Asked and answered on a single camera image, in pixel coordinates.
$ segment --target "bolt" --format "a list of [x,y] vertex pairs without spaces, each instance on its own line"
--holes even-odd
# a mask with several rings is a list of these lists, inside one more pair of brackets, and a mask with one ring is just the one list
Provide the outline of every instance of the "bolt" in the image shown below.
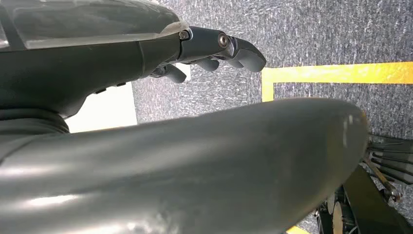
[[189,38],[189,32],[187,30],[179,32],[179,39],[186,40]]
[[225,35],[225,33],[220,33],[218,35],[219,46],[225,49],[228,46],[228,43],[229,43],[229,40],[228,40],[228,37]]

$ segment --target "gray plastic cover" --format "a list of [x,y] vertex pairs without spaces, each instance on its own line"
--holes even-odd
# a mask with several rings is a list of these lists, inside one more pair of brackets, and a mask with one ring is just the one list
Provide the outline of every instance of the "gray plastic cover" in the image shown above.
[[0,4],[28,49],[150,40],[188,28],[171,10],[146,0],[2,0]]

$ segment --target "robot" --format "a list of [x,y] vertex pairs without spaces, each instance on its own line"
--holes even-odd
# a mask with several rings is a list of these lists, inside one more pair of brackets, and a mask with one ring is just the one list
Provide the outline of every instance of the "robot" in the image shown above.
[[317,98],[70,134],[107,87],[266,60],[145,0],[2,0],[0,23],[2,234],[282,233],[365,154],[364,112]]

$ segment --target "mechanical parts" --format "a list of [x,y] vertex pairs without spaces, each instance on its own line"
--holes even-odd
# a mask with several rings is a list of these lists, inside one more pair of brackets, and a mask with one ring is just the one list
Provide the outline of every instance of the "mechanical parts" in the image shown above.
[[355,226],[350,207],[342,202],[336,202],[333,211],[333,233],[348,234]]

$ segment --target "yellow tape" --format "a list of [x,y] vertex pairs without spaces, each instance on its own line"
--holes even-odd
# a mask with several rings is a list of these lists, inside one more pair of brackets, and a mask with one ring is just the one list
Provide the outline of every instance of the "yellow tape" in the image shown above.
[[288,234],[309,234],[299,227],[292,227],[287,231]]
[[264,68],[263,101],[274,100],[274,83],[413,84],[413,62]]

